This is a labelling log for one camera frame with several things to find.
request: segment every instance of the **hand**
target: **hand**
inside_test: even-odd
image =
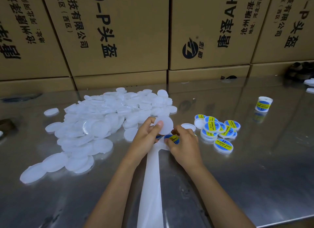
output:
[[[151,150],[153,144],[157,142],[156,136],[160,132],[163,122],[159,121],[155,126],[150,126],[155,122],[155,118],[148,117],[137,131],[133,142],[126,154],[127,160],[134,162],[138,166],[144,156]]]
[[[186,170],[198,168],[203,165],[201,153],[198,147],[198,138],[194,135],[191,129],[184,129],[178,125],[172,131],[172,134],[180,136],[179,144],[175,144],[170,139],[165,139],[171,154],[176,161]]]

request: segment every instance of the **metal table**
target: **metal table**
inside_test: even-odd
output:
[[[171,115],[175,124],[193,123],[196,114],[241,124],[230,155],[206,144],[199,131],[196,135],[204,164],[257,227],[314,215],[314,95],[305,93],[305,85],[266,77],[127,90],[144,88],[168,90],[178,107]],[[56,137],[44,128],[63,120],[63,108],[85,94],[106,91],[112,89],[45,93],[25,102],[0,103],[0,119],[10,118],[17,127],[0,141],[0,227],[83,226],[128,149],[123,128],[108,137],[114,142],[112,153],[98,154],[87,174],[63,168],[30,185],[22,184],[19,176],[28,166],[61,151]],[[266,115],[254,110],[259,96],[274,100]],[[60,113],[45,117],[43,112],[53,107]],[[145,165],[146,158],[135,171],[123,227],[136,227]],[[197,190],[169,151],[159,152],[159,166],[165,227],[210,227]]]

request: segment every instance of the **pair of shoes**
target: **pair of shoes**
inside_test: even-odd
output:
[[[309,62],[294,63],[285,73],[285,78],[297,82],[304,82],[306,79],[314,77],[314,64]]]

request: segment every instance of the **forearm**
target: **forearm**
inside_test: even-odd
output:
[[[205,166],[187,170],[197,187],[215,228],[255,227]]]
[[[135,168],[127,159],[121,162],[84,228],[121,227]]]

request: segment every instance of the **pile of labeled lids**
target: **pile of labeled lids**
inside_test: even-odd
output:
[[[241,127],[238,122],[226,120],[222,123],[214,117],[202,114],[196,115],[194,119],[195,127],[201,130],[201,137],[206,142],[213,143],[214,147],[221,153],[229,154],[233,151],[233,145],[225,139],[237,137],[237,131]]]
[[[93,155],[112,150],[113,143],[106,137],[123,127],[125,140],[131,142],[139,123],[150,116],[157,116],[155,124],[163,121],[161,133],[164,135],[173,130],[169,115],[176,113],[177,108],[172,106],[172,99],[163,89],[155,94],[150,89],[135,93],[117,88],[116,92],[85,95],[84,99],[64,109],[66,114],[63,122],[55,122],[45,128],[58,138],[57,144],[62,152],[28,167],[20,176],[23,183],[34,182],[47,172],[55,172],[63,167],[76,174],[88,171],[94,165]],[[58,113],[57,108],[44,112],[46,116]]]

